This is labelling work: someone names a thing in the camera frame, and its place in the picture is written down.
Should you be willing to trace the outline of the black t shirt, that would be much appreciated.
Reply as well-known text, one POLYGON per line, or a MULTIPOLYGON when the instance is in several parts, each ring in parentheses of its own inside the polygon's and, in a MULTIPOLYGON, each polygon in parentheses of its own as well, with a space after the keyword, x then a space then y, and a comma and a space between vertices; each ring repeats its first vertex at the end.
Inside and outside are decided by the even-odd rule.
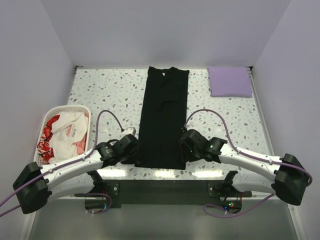
POLYGON ((187 117, 189 70, 149 67, 137 153, 125 161, 140 168, 184 170, 180 139, 187 117))

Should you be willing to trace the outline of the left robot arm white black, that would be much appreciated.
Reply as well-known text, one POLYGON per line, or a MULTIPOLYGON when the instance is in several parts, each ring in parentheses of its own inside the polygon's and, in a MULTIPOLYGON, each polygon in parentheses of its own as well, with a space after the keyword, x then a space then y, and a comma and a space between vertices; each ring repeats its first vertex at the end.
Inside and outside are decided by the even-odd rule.
POLYGON ((27 164, 13 183, 24 214, 33 213, 49 201, 72 194, 99 196, 104 190, 97 170, 114 166, 134 156, 138 139, 132 134, 120 140, 96 144, 91 150, 58 163, 39 166, 27 164))

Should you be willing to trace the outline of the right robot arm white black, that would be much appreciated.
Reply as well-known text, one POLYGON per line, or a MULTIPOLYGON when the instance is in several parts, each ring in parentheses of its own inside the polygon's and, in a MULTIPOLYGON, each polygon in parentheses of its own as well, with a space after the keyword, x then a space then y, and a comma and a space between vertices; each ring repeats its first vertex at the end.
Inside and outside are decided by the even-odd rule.
POLYGON ((238 192, 261 192, 277 196, 283 202, 299 206, 311 182, 300 161, 292 154, 283 157, 263 155, 237 147, 230 140, 206 139, 194 129, 183 128, 180 139, 182 158, 186 162, 205 160, 240 167, 254 173, 253 179, 238 171, 223 181, 223 192, 230 197, 238 192))

